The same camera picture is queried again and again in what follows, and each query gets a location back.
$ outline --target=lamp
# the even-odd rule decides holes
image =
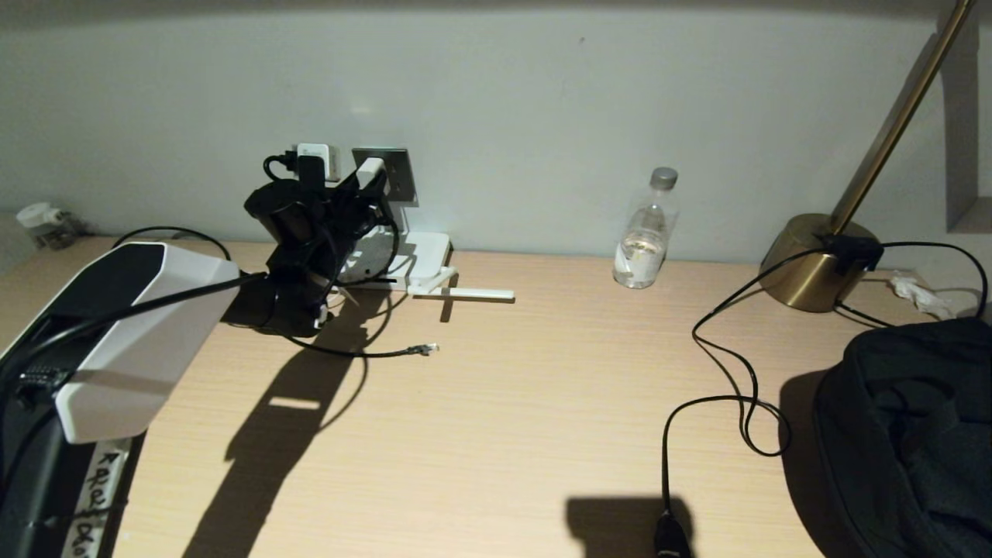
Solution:
[[[844,234],[876,240],[871,231],[851,219],[913,119],[976,1],[958,0],[920,73],[920,78],[896,113],[874,157],[865,172],[844,192],[833,213],[806,213],[791,218],[765,255],[761,263],[762,272],[804,251],[826,250],[824,239],[832,235]],[[787,306],[807,312],[829,312],[837,301],[847,297],[871,262],[855,261],[853,265],[849,265],[851,262],[842,265],[838,263],[840,260],[837,255],[829,251],[802,256],[764,277],[761,286],[773,298]]]

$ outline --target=white plastic bracket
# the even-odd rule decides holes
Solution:
[[[383,265],[390,253],[391,233],[385,227],[376,227],[358,241],[351,257],[341,269],[339,279],[351,282],[363,277],[366,269]],[[405,232],[400,236],[400,249],[390,265],[389,272],[379,280],[356,285],[353,288],[392,289],[406,291],[412,296],[466,298],[489,300],[514,300],[515,293],[502,289],[466,289],[441,287],[453,277],[457,268],[445,266],[451,242],[440,232]]]

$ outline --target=black cable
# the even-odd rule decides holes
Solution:
[[[982,294],[981,297],[978,299],[978,307],[975,310],[975,318],[981,319],[982,317],[985,316],[985,303],[988,301],[989,298],[989,279],[988,276],[985,274],[985,268],[982,267],[981,262],[979,262],[978,259],[975,258],[975,256],[971,255],[971,252],[965,250],[960,246],[955,246],[953,244],[946,244],[944,242],[923,242],[923,241],[885,242],[882,244],[882,246],[885,248],[901,248],[904,246],[950,248],[952,250],[957,250],[958,252],[961,252],[962,254],[967,256],[967,258],[971,260],[971,263],[975,264],[975,269],[978,270],[978,275],[981,276],[982,279]]]
[[[3,384],[3,388],[0,388],[0,419],[3,418],[3,413],[7,412],[7,402],[13,398],[14,393],[14,382],[12,380],[7,380]],[[24,436],[21,443],[18,445],[17,449],[14,450],[13,459],[10,461],[10,467],[7,472],[4,473],[3,470],[3,444],[0,440],[0,509],[3,509],[4,500],[7,499],[7,491],[10,487],[10,481],[14,478],[14,474],[20,469],[21,462],[24,460],[24,456],[28,453],[28,447],[31,446],[35,438],[45,429],[45,426],[57,416],[55,408],[46,411],[41,418],[31,427],[31,430]]]
[[[753,287],[755,284],[757,284],[759,281],[761,281],[768,275],[775,273],[779,269],[792,263],[793,261],[796,261],[797,259],[806,257],[811,254],[821,253],[824,251],[825,251],[824,248],[805,250],[793,254],[788,258],[769,267],[765,271],[759,273],[757,277],[745,283],[743,287],[737,289],[737,291],[735,291],[732,295],[724,299],[723,302],[716,305],[716,307],[712,311],[710,311],[709,314],[702,317],[702,319],[696,322],[695,326],[692,327],[692,339],[703,348],[706,354],[709,355],[709,357],[712,358],[717,365],[723,367],[723,363],[720,361],[720,359],[717,358],[715,354],[706,350],[705,347],[703,346],[712,347],[714,349],[726,352],[727,354],[730,354],[731,356],[737,358],[742,364],[744,364],[744,367],[747,369],[748,374],[751,377],[751,396],[741,395],[740,393],[737,393],[735,395],[715,395],[712,397],[702,397],[699,399],[693,399],[687,403],[683,403],[682,405],[677,407],[676,410],[672,411],[672,413],[669,415],[668,421],[666,421],[665,423],[665,431],[662,434],[662,495],[663,495],[663,502],[665,505],[665,511],[671,512],[671,498],[669,494],[669,427],[672,424],[672,419],[675,418],[675,416],[681,410],[690,407],[692,405],[696,405],[699,403],[708,403],[711,401],[737,401],[740,404],[738,428],[740,430],[741,439],[744,441],[744,444],[751,449],[751,451],[764,457],[779,457],[787,449],[789,449],[789,445],[792,442],[792,426],[789,424],[789,420],[785,417],[785,415],[782,414],[782,411],[779,410],[778,407],[776,407],[772,403],[762,401],[761,399],[758,398],[758,374],[755,372],[754,366],[751,364],[750,361],[748,361],[747,358],[745,358],[739,352],[728,349],[726,347],[722,347],[701,336],[699,334],[699,329],[704,324],[712,320],[716,315],[729,308],[733,304],[733,302],[737,300],[738,297],[743,295],[745,292],[747,292],[748,289]],[[731,385],[736,390],[737,386],[734,384],[733,378],[730,378],[730,382]],[[744,409],[745,402],[750,403],[746,411]],[[779,422],[784,425],[786,432],[789,433],[788,436],[786,437],[786,440],[779,447],[778,451],[766,452],[761,448],[759,448],[757,445],[755,445],[754,441],[751,439],[751,419],[753,418],[754,411],[757,407],[761,407],[767,410],[769,413],[772,414],[772,416],[776,417],[776,419],[778,419]]]
[[[400,227],[393,219],[389,219],[385,224],[389,225],[389,228],[393,231],[393,247],[390,250],[389,259],[386,260],[386,265],[382,266],[382,269],[374,275],[369,275],[368,277],[356,279],[354,281],[337,281],[335,285],[338,287],[354,287],[356,285],[364,285],[365,283],[371,283],[389,273],[389,266],[393,265],[393,260],[395,260],[396,255],[400,253]]]
[[[112,248],[116,248],[117,246],[120,246],[121,244],[124,243],[125,240],[127,240],[128,238],[131,238],[132,236],[135,236],[137,234],[141,234],[142,232],[149,232],[151,230],[174,230],[174,231],[177,231],[177,232],[184,232],[186,234],[190,234],[192,236],[196,236],[197,238],[202,238],[203,240],[206,240],[207,242],[211,242],[211,243],[213,243],[214,246],[220,248],[221,253],[224,254],[224,259],[226,259],[227,261],[231,261],[231,253],[229,251],[227,251],[227,247],[224,246],[220,242],[220,240],[217,240],[216,238],[214,238],[212,236],[208,236],[206,234],[203,234],[202,232],[200,232],[198,230],[193,230],[191,228],[185,228],[185,227],[182,227],[182,226],[165,225],[165,226],[146,226],[144,228],[137,228],[135,230],[132,230],[131,232],[128,232],[124,236],[121,236],[120,238],[118,238],[117,241],[114,242],[114,245],[111,246],[111,249]]]
[[[297,338],[292,338],[290,336],[283,336],[287,341],[302,347],[304,349],[316,350],[317,352],[323,352],[325,354],[333,354],[335,356],[345,356],[347,358],[391,358],[393,356],[406,356],[407,354],[422,354],[427,356],[435,350],[437,350],[437,344],[425,344],[425,345],[414,345],[401,350],[391,350],[389,352],[360,352],[353,350],[341,350],[341,349],[328,349],[326,347],[319,347],[306,342],[302,342]]]
[[[672,413],[669,415],[669,419],[665,421],[665,432],[662,433],[662,502],[664,504],[664,511],[667,512],[672,511],[672,497],[671,497],[671,493],[669,492],[669,476],[668,476],[669,428],[672,427],[672,420],[676,418],[676,415],[679,414],[679,412],[682,411],[683,409],[686,409],[693,405],[698,405],[700,403],[712,403],[714,401],[738,401],[740,403],[744,403],[745,401],[750,402],[771,413],[771,415],[775,417],[780,424],[785,426],[786,440],[785,443],[783,443],[782,445],[782,449],[780,449],[778,452],[774,454],[769,455],[768,457],[781,456],[789,448],[790,444],[793,441],[793,427],[792,425],[789,424],[789,420],[786,418],[784,414],[782,414],[782,410],[780,410],[778,407],[767,401],[762,401],[760,399],[756,399],[754,397],[748,397],[746,395],[713,395],[710,397],[700,397],[698,399],[692,399],[691,401],[687,401],[682,405],[679,405],[678,407],[676,407],[676,410],[672,411]]]
[[[281,179],[272,172],[272,169],[269,168],[269,166],[272,165],[273,163],[281,163],[281,162],[282,162],[281,157],[279,155],[270,155],[265,158],[264,162],[262,162],[262,170],[265,171],[265,176],[272,179],[272,182],[276,182],[277,180],[281,180]]]
[[[48,339],[38,343],[28,350],[27,354],[19,358],[20,366],[26,366],[35,358],[38,358],[46,350],[50,350],[53,347],[61,345],[65,342],[71,341],[75,338],[84,336],[90,332],[98,330],[108,324],[113,324],[114,322],[131,318],[139,314],[144,314],[146,312],[151,312],[153,310],[158,310],[165,306],[170,306],[175,303],[183,302],[189,299],[202,297],[206,295],[211,295],[213,293],[218,293],[220,291],[226,291],[227,289],[233,289],[235,287],[240,287],[252,281],[262,279],[266,276],[264,272],[261,273],[250,273],[245,274],[237,279],[231,279],[230,281],[224,281],[221,283],[214,283],[212,285],[206,285],[203,287],[197,287],[195,289],[188,289],[185,291],[180,291],[172,295],[160,297],[150,301],[142,302],[134,306],[129,306],[127,308],[122,308],[114,312],[109,312],[103,316],[98,316],[96,318],[90,318],[79,322],[71,328],[66,328],[61,332],[49,337]]]
[[[963,248],[961,248],[959,246],[955,246],[953,244],[946,244],[946,243],[943,243],[943,242],[923,242],[923,241],[887,242],[887,243],[882,244],[882,246],[883,247],[886,247],[886,248],[895,248],[895,247],[903,247],[903,246],[929,246],[929,247],[951,248],[951,249],[957,250],[958,252],[961,252],[962,254],[964,254],[965,256],[967,256],[967,258],[971,260],[971,262],[975,265],[975,268],[978,270],[978,274],[981,276],[981,282],[982,282],[981,299],[979,300],[979,303],[978,303],[976,317],[981,318],[984,315],[986,301],[988,300],[988,277],[985,274],[985,269],[982,267],[981,263],[973,255],[971,255],[971,253],[969,253],[967,250],[965,250],[965,249],[963,249]],[[792,442],[792,425],[789,423],[789,419],[786,418],[786,416],[782,413],[782,411],[778,407],[776,407],[775,405],[773,405],[771,403],[768,403],[766,401],[762,401],[761,399],[758,398],[758,375],[755,372],[754,366],[751,364],[751,362],[748,361],[748,359],[745,358],[742,354],[740,354],[740,353],[738,353],[738,352],[736,352],[736,351],[734,351],[732,349],[728,349],[728,348],[722,347],[720,345],[717,345],[717,344],[715,344],[715,343],[713,343],[713,342],[705,339],[703,336],[701,336],[698,333],[698,331],[699,331],[699,328],[701,328],[706,322],[708,322],[709,320],[713,319],[716,315],[718,315],[719,313],[721,313],[724,310],[726,310],[727,308],[729,308],[748,289],[750,289],[751,287],[753,287],[755,284],[757,284],[759,281],[761,281],[762,279],[764,279],[768,275],[770,275],[770,274],[778,271],[783,266],[785,266],[785,265],[787,265],[787,264],[789,264],[789,263],[791,263],[791,262],[793,262],[793,261],[795,261],[795,260],[797,260],[799,258],[806,257],[808,255],[815,254],[815,253],[821,253],[821,252],[824,252],[824,251],[826,251],[826,250],[825,249],[822,249],[822,248],[813,249],[813,250],[806,250],[806,251],[803,251],[803,252],[794,254],[794,255],[792,255],[792,256],[790,256],[790,257],[788,257],[788,258],[786,258],[786,259],[778,262],[777,264],[773,265],[772,267],[770,267],[767,270],[763,271],[762,273],[758,274],[758,276],[755,277],[754,279],[748,281],[743,287],[741,287],[736,292],[734,292],[734,294],[732,294],[729,297],[727,297],[723,302],[721,302],[720,304],[718,304],[716,306],[716,308],[714,308],[709,314],[707,314],[701,320],[699,320],[699,322],[697,322],[695,324],[695,326],[692,328],[692,338],[693,338],[693,340],[698,345],[700,345],[700,347],[703,350],[705,350],[706,354],[710,358],[712,358],[713,361],[716,362],[716,364],[719,365],[721,368],[723,368],[724,370],[726,370],[726,368],[723,366],[723,363],[720,361],[720,359],[717,358],[715,354],[713,354],[709,350],[707,350],[706,347],[704,347],[704,346],[711,347],[711,348],[714,348],[714,349],[717,349],[717,350],[721,350],[721,351],[723,351],[723,352],[725,352],[727,354],[730,354],[731,356],[733,356],[734,358],[736,358],[738,361],[740,361],[744,365],[744,367],[747,369],[748,375],[750,376],[750,379],[751,379],[752,393],[751,393],[751,396],[750,397],[749,396],[746,396],[746,395],[741,395],[740,392],[739,392],[739,390],[737,390],[736,384],[733,382],[733,378],[732,377],[728,377],[728,379],[730,379],[731,385],[734,387],[735,391],[738,391],[737,394],[735,394],[735,395],[716,395],[716,396],[711,396],[711,397],[702,397],[702,398],[699,398],[699,399],[693,399],[693,400],[691,400],[689,402],[683,403],[682,405],[680,405],[679,407],[677,407],[676,410],[674,410],[669,415],[669,418],[668,418],[668,420],[665,423],[665,431],[662,434],[662,495],[663,495],[663,501],[664,501],[665,511],[671,512],[671,496],[670,496],[670,492],[669,492],[669,454],[668,454],[668,451],[669,451],[668,450],[668,447],[669,447],[669,440],[668,440],[669,439],[669,429],[670,429],[670,427],[672,425],[672,420],[683,409],[685,409],[687,407],[690,407],[692,405],[696,405],[696,404],[700,404],[700,403],[708,403],[708,402],[713,402],[713,401],[737,401],[739,403],[739,405],[740,405],[740,416],[739,416],[739,420],[738,420],[738,427],[740,429],[741,439],[748,446],[748,448],[750,448],[753,452],[757,453],[758,455],[765,456],[765,457],[779,457],[783,453],[785,453],[786,450],[789,449],[789,446],[790,446],[790,444]],[[839,301],[836,303],[835,306],[837,306],[839,308],[842,308],[842,309],[850,312],[851,314],[854,314],[855,316],[859,316],[859,317],[864,318],[866,320],[870,320],[872,322],[875,322],[877,324],[883,325],[885,327],[891,327],[890,324],[888,324],[886,322],[883,322],[881,320],[878,320],[877,318],[873,318],[871,316],[868,316],[867,314],[861,313],[861,312],[859,312],[857,310],[854,310],[854,309],[852,309],[852,308],[850,308],[850,307],[848,307],[848,306],[840,303]],[[744,411],[744,403],[745,402],[750,403],[750,405],[748,406],[746,412]],[[785,431],[786,431],[785,440],[781,444],[779,450],[776,451],[776,452],[766,452],[764,450],[761,450],[760,448],[758,448],[754,444],[753,440],[751,439],[751,433],[750,433],[751,419],[753,418],[754,411],[755,411],[755,409],[757,407],[761,407],[761,408],[765,409],[766,411],[768,411],[769,413],[771,413],[776,418],[776,420],[778,420],[779,423],[781,425],[783,425],[784,428],[785,428]]]
[[[862,320],[867,320],[869,322],[873,322],[873,323],[875,323],[875,324],[877,324],[877,325],[879,325],[879,326],[881,326],[883,328],[895,328],[894,325],[892,325],[892,324],[890,324],[888,322],[885,322],[883,320],[879,320],[878,318],[875,318],[873,316],[868,316],[864,312],[861,312],[860,310],[856,310],[854,308],[851,308],[851,307],[847,306],[846,304],[840,302],[839,300],[836,303],[834,303],[834,307],[839,308],[839,309],[842,309],[842,310],[845,310],[845,311],[847,311],[847,312],[849,312],[849,313],[857,316],[858,318],[861,318]]]

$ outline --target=black bag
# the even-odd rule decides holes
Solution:
[[[813,405],[826,483],[878,558],[992,556],[992,328],[866,332]]]

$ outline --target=white power adapter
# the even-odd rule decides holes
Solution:
[[[361,167],[355,171],[355,178],[358,179],[358,189],[365,190],[380,173],[386,172],[386,162],[378,157],[369,157],[362,163]],[[383,196],[389,196],[389,179],[386,179],[386,187],[382,191]]]
[[[337,182],[337,148],[325,143],[299,143],[296,145],[297,157],[319,157],[323,161],[323,179],[326,182]]]

